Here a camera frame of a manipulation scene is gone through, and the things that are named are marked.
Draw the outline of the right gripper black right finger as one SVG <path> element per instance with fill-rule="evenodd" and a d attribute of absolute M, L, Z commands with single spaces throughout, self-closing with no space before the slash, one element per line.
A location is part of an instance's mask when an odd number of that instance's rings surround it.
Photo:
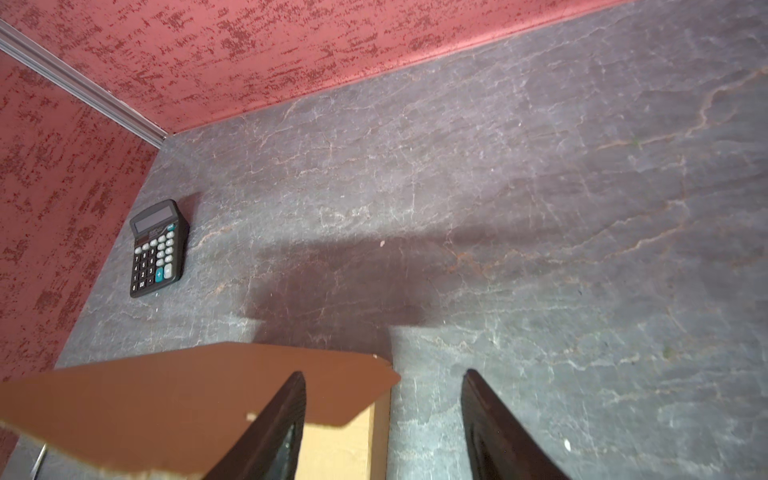
<path fill-rule="evenodd" d="M 565 479 L 480 373 L 469 369 L 461 409 L 474 479 Z"/>

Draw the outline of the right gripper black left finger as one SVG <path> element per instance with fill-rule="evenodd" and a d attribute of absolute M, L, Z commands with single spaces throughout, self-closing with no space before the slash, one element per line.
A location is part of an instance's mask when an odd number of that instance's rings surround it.
<path fill-rule="evenodd" d="M 306 383 L 292 373 L 207 479 L 293 479 L 306 414 Z"/>

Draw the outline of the brown cardboard box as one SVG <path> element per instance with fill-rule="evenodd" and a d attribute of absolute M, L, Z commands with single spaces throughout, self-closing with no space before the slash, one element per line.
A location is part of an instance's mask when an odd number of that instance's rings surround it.
<path fill-rule="evenodd" d="M 300 479 L 382 479 L 399 375 L 378 356 L 224 342 L 1 386 L 3 426 L 99 470 L 200 479 L 288 377 L 306 382 Z"/>

